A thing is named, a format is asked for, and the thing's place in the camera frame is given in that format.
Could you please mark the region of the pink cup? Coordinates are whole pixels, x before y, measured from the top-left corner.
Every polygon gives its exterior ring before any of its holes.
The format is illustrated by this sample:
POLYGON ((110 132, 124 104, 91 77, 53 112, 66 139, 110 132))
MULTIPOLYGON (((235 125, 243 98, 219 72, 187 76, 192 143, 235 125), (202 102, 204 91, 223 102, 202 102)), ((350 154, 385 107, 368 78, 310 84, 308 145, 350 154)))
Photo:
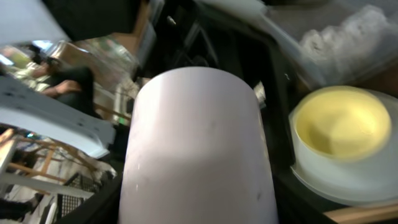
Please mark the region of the pink cup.
POLYGON ((252 88, 208 67, 151 79, 134 104, 119 223, 277 223, 252 88))

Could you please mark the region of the yellow bowl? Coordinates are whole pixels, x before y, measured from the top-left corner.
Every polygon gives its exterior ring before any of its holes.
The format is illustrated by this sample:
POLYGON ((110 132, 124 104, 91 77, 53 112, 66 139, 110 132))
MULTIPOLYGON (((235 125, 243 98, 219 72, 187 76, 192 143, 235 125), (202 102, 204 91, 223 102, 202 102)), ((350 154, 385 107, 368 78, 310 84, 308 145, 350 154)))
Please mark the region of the yellow bowl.
POLYGON ((389 141, 392 118, 369 91, 330 86, 308 94, 292 115, 294 131, 311 151, 340 161, 355 161, 389 141))

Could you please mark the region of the white napkin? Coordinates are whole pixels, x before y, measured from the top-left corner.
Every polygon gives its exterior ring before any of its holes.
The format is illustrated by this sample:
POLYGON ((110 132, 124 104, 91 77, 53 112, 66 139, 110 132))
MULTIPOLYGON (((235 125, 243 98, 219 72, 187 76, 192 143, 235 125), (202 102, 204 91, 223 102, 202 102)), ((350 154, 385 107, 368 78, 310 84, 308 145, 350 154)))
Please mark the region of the white napkin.
POLYGON ((300 45, 316 68, 319 85, 338 85, 369 75, 397 58, 397 14, 364 6, 338 26, 310 30, 300 45))

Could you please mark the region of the pale grey plate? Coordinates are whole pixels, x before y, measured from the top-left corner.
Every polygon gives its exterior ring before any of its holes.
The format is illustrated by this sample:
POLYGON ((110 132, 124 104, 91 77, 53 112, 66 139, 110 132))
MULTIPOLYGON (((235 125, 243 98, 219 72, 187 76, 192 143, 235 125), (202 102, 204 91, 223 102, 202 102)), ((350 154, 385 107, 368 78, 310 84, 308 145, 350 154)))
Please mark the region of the pale grey plate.
POLYGON ((295 164, 291 171, 312 192, 350 206, 397 202, 397 98, 370 91, 382 101, 392 119, 390 141, 377 153, 359 161, 339 162, 307 148, 291 130, 295 164))

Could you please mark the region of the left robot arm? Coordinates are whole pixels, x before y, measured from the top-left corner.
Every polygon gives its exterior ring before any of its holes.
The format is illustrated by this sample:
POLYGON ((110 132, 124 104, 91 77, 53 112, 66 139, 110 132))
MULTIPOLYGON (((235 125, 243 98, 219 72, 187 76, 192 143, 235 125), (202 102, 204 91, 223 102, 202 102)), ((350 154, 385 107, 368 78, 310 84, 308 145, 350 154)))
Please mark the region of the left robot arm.
POLYGON ((94 118, 31 90, 11 77, 1 77, 1 122, 60 141, 99 159, 109 154, 115 130, 94 118))

